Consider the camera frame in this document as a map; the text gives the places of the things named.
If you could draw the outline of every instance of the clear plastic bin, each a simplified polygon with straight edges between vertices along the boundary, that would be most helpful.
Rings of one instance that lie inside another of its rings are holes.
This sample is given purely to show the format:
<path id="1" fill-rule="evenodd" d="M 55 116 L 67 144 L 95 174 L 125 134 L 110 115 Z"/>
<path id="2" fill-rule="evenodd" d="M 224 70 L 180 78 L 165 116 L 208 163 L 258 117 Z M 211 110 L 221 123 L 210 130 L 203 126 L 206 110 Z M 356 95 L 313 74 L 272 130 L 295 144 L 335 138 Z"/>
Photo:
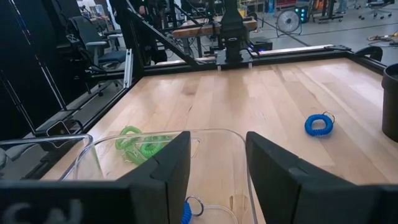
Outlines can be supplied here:
<path id="1" fill-rule="evenodd" d="M 73 164 L 58 161 L 74 161 L 93 146 L 86 134 L 0 141 L 0 180 L 63 179 Z"/>
<path id="2" fill-rule="evenodd" d="M 203 215 L 192 217 L 196 223 L 257 223 L 251 192 L 251 180 L 246 164 L 244 139 L 228 130 L 191 132 L 191 169 L 187 197 L 196 196 L 204 204 Z M 65 180 L 116 180 L 139 166 L 124 150 L 116 149 L 133 139 L 136 156 L 141 147 L 166 145 L 180 132 L 130 134 L 113 136 L 86 148 L 76 159 Z M 200 204 L 190 198 L 193 213 Z"/>

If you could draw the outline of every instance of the blue spiral wristband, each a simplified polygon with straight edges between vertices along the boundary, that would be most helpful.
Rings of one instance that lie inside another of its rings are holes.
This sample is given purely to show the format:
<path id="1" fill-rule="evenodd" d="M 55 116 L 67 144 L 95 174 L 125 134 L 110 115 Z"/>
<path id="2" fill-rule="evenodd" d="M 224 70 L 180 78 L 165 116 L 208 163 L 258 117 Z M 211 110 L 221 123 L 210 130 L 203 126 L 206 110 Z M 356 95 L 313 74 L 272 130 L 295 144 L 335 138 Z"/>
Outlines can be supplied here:
<path id="1" fill-rule="evenodd" d="M 181 224 L 189 224 L 192 218 L 192 210 L 191 206 L 189 206 L 188 202 L 184 203 L 184 211 L 182 213 Z"/>
<path id="2" fill-rule="evenodd" d="M 332 115 L 332 117 L 333 117 L 333 121 L 332 121 L 329 116 L 325 115 L 325 113 L 313 114 L 307 118 L 307 120 L 305 121 L 305 124 L 304 124 L 304 128 L 305 128 L 305 131 L 309 135 L 323 136 L 323 135 L 331 133 L 331 130 L 333 130 L 333 123 L 335 122 L 334 116 Z M 322 129 L 312 129 L 312 123 L 316 120 L 322 120 L 323 122 L 325 122 L 326 126 Z"/>
<path id="3" fill-rule="evenodd" d="M 188 203 L 188 200 L 190 198 L 195 199 L 199 204 L 200 204 L 200 212 L 197 214 L 192 213 L 191 206 Z M 182 219 L 181 219 L 181 224 L 189 224 L 191 221 L 192 217 L 199 217 L 203 214 L 205 211 L 205 206 L 203 205 L 203 202 L 196 196 L 189 196 L 187 199 L 185 199 L 184 203 L 184 210 L 182 212 Z"/>

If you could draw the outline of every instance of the round fan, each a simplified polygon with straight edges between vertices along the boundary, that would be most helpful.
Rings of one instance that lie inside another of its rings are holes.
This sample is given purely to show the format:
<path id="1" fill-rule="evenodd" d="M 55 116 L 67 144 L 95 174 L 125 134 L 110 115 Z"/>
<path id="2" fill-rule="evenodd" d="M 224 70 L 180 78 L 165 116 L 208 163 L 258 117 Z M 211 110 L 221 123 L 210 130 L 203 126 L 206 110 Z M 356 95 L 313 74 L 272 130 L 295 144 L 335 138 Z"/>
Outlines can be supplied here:
<path id="1" fill-rule="evenodd" d="M 284 11 L 276 20 L 277 29 L 289 34 L 296 31 L 300 26 L 300 18 L 294 11 Z"/>

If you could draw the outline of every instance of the black office chair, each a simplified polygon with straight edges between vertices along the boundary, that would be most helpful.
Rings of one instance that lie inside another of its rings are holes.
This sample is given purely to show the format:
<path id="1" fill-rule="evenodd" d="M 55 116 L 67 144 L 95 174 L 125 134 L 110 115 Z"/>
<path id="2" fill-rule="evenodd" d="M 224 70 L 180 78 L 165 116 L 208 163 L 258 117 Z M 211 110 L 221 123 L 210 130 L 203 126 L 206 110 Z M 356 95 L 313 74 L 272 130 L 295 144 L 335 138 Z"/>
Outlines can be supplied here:
<path id="1" fill-rule="evenodd" d="M 390 11 L 382 10 L 382 8 L 394 4 L 395 0 L 382 0 L 382 1 L 374 1 L 368 2 L 368 7 L 371 9 L 369 12 L 364 12 L 359 15 L 361 20 L 365 19 L 365 15 L 373 15 L 373 18 L 376 18 L 377 15 L 380 15 L 380 19 L 384 19 L 384 15 L 387 14 L 388 17 L 392 16 Z"/>
<path id="2" fill-rule="evenodd" d="M 107 39 L 103 39 L 99 34 L 90 20 L 83 16 L 75 16 L 69 18 L 71 24 L 77 30 L 81 41 L 83 41 L 87 51 L 91 55 L 93 65 L 102 67 L 104 64 L 113 64 L 113 67 L 117 67 L 121 63 L 126 61 L 126 51 L 111 51 L 104 54 L 104 47 L 109 46 L 109 42 L 118 37 L 122 37 L 121 34 L 108 35 Z"/>

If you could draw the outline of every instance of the black cylinder container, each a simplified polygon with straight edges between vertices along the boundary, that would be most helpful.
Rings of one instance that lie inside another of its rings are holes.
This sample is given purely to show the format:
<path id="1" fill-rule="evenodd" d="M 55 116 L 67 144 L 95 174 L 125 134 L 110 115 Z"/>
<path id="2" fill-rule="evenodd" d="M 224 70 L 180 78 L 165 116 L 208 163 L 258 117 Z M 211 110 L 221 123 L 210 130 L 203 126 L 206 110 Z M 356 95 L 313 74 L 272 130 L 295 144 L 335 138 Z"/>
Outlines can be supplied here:
<path id="1" fill-rule="evenodd" d="M 398 142 L 398 63 L 384 69 L 381 85 L 384 89 L 382 130 Z"/>

